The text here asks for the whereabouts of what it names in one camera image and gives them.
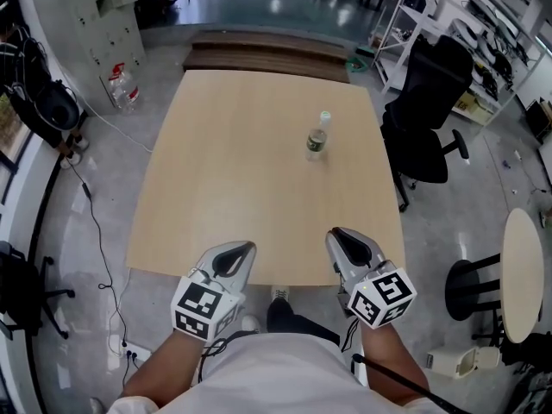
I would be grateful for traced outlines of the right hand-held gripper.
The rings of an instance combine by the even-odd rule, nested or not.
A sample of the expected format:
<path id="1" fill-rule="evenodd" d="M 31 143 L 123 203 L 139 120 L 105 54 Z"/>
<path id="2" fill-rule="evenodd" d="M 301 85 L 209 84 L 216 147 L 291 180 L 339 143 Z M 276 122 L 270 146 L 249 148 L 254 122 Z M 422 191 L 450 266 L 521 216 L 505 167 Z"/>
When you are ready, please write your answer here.
<path id="1" fill-rule="evenodd" d="M 325 236 L 325 245 L 335 271 L 343 282 L 373 270 L 384 260 L 380 246 L 362 233 L 334 227 Z M 417 296 L 408 274 L 402 268 L 368 275 L 346 291 L 347 313 L 370 329 L 377 329 L 402 317 Z"/>

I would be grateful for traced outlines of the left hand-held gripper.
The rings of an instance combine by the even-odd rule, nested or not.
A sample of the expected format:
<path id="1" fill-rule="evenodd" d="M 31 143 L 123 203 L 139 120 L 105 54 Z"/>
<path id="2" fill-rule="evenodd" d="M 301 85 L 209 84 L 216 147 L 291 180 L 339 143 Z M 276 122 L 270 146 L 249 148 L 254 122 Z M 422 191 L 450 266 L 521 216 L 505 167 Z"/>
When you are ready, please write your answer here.
<path id="1" fill-rule="evenodd" d="M 237 318 L 257 250 L 251 241 L 230 241 L 209 248 L 183 276 L 171 302 L 172 326 L 202 342 L 215 341 Z M 205 276 L 217 281 L 205 283 Z"/>

